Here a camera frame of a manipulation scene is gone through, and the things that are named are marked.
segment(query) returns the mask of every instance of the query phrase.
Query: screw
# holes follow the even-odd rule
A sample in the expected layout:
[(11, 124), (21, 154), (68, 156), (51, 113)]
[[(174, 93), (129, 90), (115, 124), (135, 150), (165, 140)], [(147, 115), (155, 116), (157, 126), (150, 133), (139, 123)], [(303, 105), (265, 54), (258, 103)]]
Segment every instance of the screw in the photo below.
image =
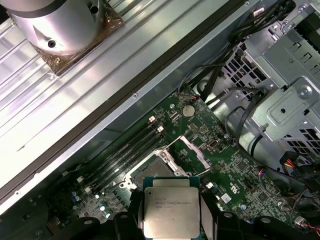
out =
[(283, 33), (286, 32), (286, 31), (285, 31), (285, 26), (286, 26), (288, 23), (289, 23), (288, 21), (284, 21), (284, 22), (281, 24), (280, 30), (281, 30)]
[(265, 224), (271, 223), (271, 220), (270, 220), (269, 218), (266, 218), (266, 217), (263, 217), (263, 218), (261, 218), (260, 220), (261, 220), (261, 222), (263, 222), (263, 223), (265, 223)]
[(167, 155), (164, 152), (160, 153), (160, 158), (165, 158)]
[(298, 8), (298, 13), (302, 13), (304, 10), (306, 10), (306, 8), (307, 8), (307, 6), (306, 5), (301, 5), (301, 6), (299, 6), (299, 8)]
[(301, 87), (301, 88), (298, 89), (298, 96), (299, 96), (300, 98), (302, 98), (302, 99), (308, 99), (308, 98), (309, 98), (309, 95), (310, 95), (310, 93), (309, 93), (309, 91), (308, 91), (307, 88)]

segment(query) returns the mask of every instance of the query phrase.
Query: green circuit board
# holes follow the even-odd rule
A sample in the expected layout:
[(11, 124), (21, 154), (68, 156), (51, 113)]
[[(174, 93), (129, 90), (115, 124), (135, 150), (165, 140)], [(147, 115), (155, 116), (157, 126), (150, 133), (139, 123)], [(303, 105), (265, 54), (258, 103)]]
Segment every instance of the green circuit board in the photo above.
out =
[[(90, 172), (80, 183), (76, 182), (66, 190), (69, 195), (75, 188), (81, 192), (81, 200), (73, 199), (68, 206), (71, 215), (83, 217), (89, 214), (104, 222), (106, 213), (128, 209), (131, 192), (119, 187), (124, 175), (150, 152), (184, 136), (210, 165), (210, 171), (201, 176), (202, 187), (203, 191), (214, 192), (221, 210), (235, 212), (248, 222), (258, 216), (272, 216), (290, 223), (290, 213), (282, 208), (288, 203), (263, 191), (257, 167), (239, 153), (232, 140), (224, 138), (221, 122), (201, 99), (192, 98), (194, 95), (191, 89), (173, 93), (93, 159)], [(130, 142), (145, 129), (151, 129), (146, 124), (152, 118), (156, 119), (154, 129), (163, 128), (161, 133), (152, 130), (154, 135), (146, 137), (146, 134), (143, 140)], [(205, 170), (196, 152), (185, 142), (176, 140), (167, 150), (190, 176)], [(264, 181), (269, 191), (279, 194), (267, 177)], [(91, 191), (84, 191), (88, 186)]]

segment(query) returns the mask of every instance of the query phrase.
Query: cable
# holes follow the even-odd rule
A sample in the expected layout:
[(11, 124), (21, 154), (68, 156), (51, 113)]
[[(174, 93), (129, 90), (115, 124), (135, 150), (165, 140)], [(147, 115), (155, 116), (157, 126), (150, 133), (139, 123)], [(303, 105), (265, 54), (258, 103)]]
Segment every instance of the cable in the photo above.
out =
[[(279, 0), (264, 13), (244, 21), (244, 23), (241, 26), (239, 26), (235, 31), (233, 31), (233, 33), (229, 36), (228, 41), (231, 44), (227, 48), (227, 50), (221, 55), (221, 57), (218, 58), (217, 62), (225, 63), (232, 56), (233, 48), (236, 47), (245, 37), (274, 24), (285, 14), (287, 14), (290, 10), (288, 2), (286, 3), (285, 7), (281, 8), (282, 4), (285, 1), (286, 0)], [(203, 92), (201, 93), (200, 97), (204, 102), (207, 100), (208, 96), (212, 92), (212, 89), (214, 88), (214, 85), (217, 81), (221, 69), (222, 67), (219, 67), (212, 72), (208, 83), (206, 84)]]
[(297, 196), (300, 194), (300, 193), (298, 193), (298, 194), (295, 194), (295, 195), (292, 195), (292, 196), (280, 196), (280, 195), (277, 195), (277, 194), (274, 194), (274, 193), (270, 192), (270, 191), (266, 188), (266, 186), (264, 185), (264, 183), (263, 183), (262, 176), (264, 176), (264, 175), (265, 175), (265, 173), (262, 173), (262, 174), (260, 174), (260, 175), (258, 176), (258, 178), (259, 178), (259, 183), (260, 183), (260, 185), (262, 186), (263, 190), (264, 190), (265, 192), (267, 192), (269, 195), (271, 195), (271, 196), (273, 196), (273, 197), (277, 197), (277, 198), (282, 198), (282, 199), (292, 199), (292, 198), (297, 197)]
[(238, 107), (236, 107), (235, 109), (233, 109), (233, 110), (225, 117), (225, 119), (224, 119), (224, 128), (225, 128), (226, 133), (227, 133), (229, 136), (232, 136), (232, 134), (230, 134), (230, 132), (229, 132), (229, 130), (228, 130), (228, 121), (229, 121), (230, 116), (233, 115), (233, 114), (235, 114), (238, 109), (242, 109), (242, 110), (244, 110), (244, 111), (246, 110), (243, 106), (238, 106)]
[(292, 220), (292, 216), (293, 216), (293, 214), (294, 214), (295, 208), (297, 207), (297, 204), (300, 202), (301, 197), (306, 193), (306, 191), (308, 191), (308, 189), (303, 190), (303, 191), (299, 194), (298, 198), (295, 200), (295, 202), (294, 202), (294, 204), (293, 204), (293, 206), (292, 206), (292, 209), (291, 209), (291, 212), (290, 212), (290, 215), (289, 215), (289, 217), (290, 217), (290, 223), (291, 223), (292, 226), (294, 226), (293, 220)]
[(258, 166), (261, 166), (263, 167), (265, 170), (268, 170), (270, 172), (273, 172), (277, 175), (281, 175), (287, 179), (290, 179), (290, 180), (293, 180), (293, 181), (296, 181), (297, 183), (300, 183), (302, 185), (305, 185), (305, 183), (299, 179), (296, 179), (290, 175), (287, 175), (285, 173), (282, 173), (280, 171), (277, 171), (275, 169), (273, 169), (272, 167), (262, 163), (261, 161), (259, 161), (258, 159), (254, 158), (253, 156), (251, 156), (245, 149), (244, 147), (242, 147), (242, 145), (240, 144), (240, 136), (241, 136), (241, 132), (242, 132), (242, 129), (244, 127), (244, 124), (248, 118), (248, 116), (251, 114), (252, 110), (255, 108), (255, 106), (258, 104), (258, 102), (260, 101), (260, 99), (263, 97), (263, 93), (262, 92), (258, 92), (256, 93), (250, 104), (248, 105), (247, 109), (244, 111), (240, 121), (239, 121), (239, 124), (237, 126), (237, 130), (236, 130), (236, 135), (235, 135), (235, 142), (236, 142), (236, 146), (238, 147), (239, 151), (243, 154), (243, 156), (245, 158), (247, 158), (248, 160), (256, 163)]
[(258, 91), (260, 91), (259, 89), (253, 88), (253, 87), (239, 87), (239, 86), (230, 87), (230, 88), (227, 88), (227, 91), (220, 92), (215, 98), (208, 101), (206, 105), (213, 104), (215, 101), (220, 100), (223, 96), (235, 90), (239, 90), (247, 93), (257, 93)]
[(262, 136), (261, 134), (254, 140), (254, 142), (252, 143), (252, 147), (251, 147), (251, 150), (250, 150), (250, 155), (251, 156), (254, 156), (255, 155), (255, 149), (256, 149), (256, 146), (257, 144), (260, 142), (261, 139), (263, 139), (264, 136)]
[(179, 84), (179, 87), (178, 87), (178, 93), (181, 92), (181, 87), (182, 85), (188, 81), (188, 78), (190, 77), (190, 75), (197, 69), (199, 68), (210, 68), (210, 67), (223, 67), (225, 64), (224, 63), (213, 63), (213, 64), (206, 64), (206, 65), (198, 65), (198, 66), (195, 66), (193, 67), (185, 76), (184, 78), (181, 80), (181, 83)]

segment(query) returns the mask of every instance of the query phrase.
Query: integrated circuit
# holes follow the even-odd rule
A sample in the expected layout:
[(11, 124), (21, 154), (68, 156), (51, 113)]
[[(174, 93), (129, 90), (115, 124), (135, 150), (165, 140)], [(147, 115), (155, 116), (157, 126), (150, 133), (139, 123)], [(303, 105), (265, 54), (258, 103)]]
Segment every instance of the integrated circuit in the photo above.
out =
[(240, 161), (236, 166), (242, 171), (247, 167), (247, 164), (244, 161)]
[(264, 202), (266, 199), (268, 198), (268, 196), (262, 192), (259, 196), (258, 196), (258, 199), (260, 200), (260, 202)]

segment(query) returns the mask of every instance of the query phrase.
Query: white label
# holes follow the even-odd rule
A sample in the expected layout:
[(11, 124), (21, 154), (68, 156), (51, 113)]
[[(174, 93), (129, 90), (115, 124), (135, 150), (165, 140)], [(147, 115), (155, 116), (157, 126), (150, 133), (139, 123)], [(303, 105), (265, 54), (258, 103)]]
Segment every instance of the white label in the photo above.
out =
[(221, 199), (224, 201), (225, 204), (231, 201), (231, 197), (227, 193), (223, 194), (221, 196)]

